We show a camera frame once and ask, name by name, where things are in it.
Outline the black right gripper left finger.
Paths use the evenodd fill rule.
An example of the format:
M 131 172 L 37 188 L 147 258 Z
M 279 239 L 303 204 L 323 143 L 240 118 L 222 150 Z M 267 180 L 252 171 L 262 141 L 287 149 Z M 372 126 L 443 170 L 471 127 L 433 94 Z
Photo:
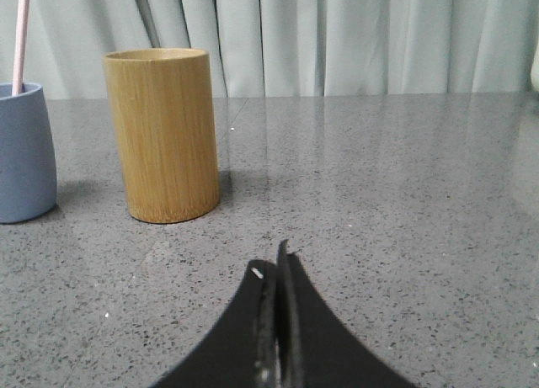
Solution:
M 276 266 L 248 263 L 231 302 L 189 355 L 156 387 L 275 387 Z

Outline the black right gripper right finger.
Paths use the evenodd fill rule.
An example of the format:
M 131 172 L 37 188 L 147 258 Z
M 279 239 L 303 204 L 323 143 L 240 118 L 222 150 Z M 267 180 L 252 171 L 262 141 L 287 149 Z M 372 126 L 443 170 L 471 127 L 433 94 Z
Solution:
M 412 387 L 335 316 L 300 258 L 280 242 L 276 331 L 284 387 Z

